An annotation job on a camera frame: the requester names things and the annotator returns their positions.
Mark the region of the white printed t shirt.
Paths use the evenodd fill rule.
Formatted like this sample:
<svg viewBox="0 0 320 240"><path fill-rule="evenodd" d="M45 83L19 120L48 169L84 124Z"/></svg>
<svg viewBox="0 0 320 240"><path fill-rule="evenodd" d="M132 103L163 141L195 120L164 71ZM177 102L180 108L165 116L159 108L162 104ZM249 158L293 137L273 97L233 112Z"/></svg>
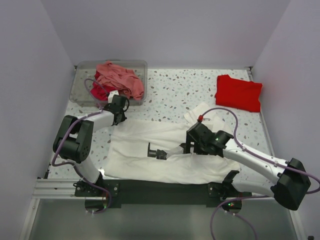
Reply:
<svg viewBox="0 0 320 240"><path fill-rule="evenodd" d="M148 147L166 151L184 143L187 130L209 108L200 103L184 114L184 123L129 119L117 125L103 168L105 176L184 185L221 183L230 171L241 169L239 163L193 153L174 154L166 160L147 156Z"/></svg>

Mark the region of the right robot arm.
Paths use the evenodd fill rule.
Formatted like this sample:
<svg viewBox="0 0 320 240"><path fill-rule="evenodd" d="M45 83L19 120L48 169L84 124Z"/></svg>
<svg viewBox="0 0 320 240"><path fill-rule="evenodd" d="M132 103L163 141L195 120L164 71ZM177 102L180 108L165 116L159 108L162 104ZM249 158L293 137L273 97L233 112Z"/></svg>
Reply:
<svg viewBox="0 0 320 240"><path fill-rule="evenodd" d="M219 156L239 163L240 169L231 170L218 188L225 198L238 192L265 195L296 211L311 186L301 161L264 154L232 134L223 130L212 132L200 122L187 130L184 153Z"/></svg>

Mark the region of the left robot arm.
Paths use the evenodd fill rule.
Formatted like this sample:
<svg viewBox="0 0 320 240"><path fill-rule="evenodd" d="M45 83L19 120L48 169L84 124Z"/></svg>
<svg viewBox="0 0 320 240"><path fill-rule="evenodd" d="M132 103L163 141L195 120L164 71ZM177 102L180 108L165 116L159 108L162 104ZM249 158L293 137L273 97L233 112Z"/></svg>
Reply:
<svg viewBox="0 0 320 240"><path fill-rule="evenodd" d="M93 133L124 122L129 106L127 97L116 94L111 97L111 102L97 112L79 117L66 115L53 143L51 165L71 165L80 178L87 182L86 191L92 196L99 196L104 184L99 181L102 179L101 172L90 158Z"/></svg>

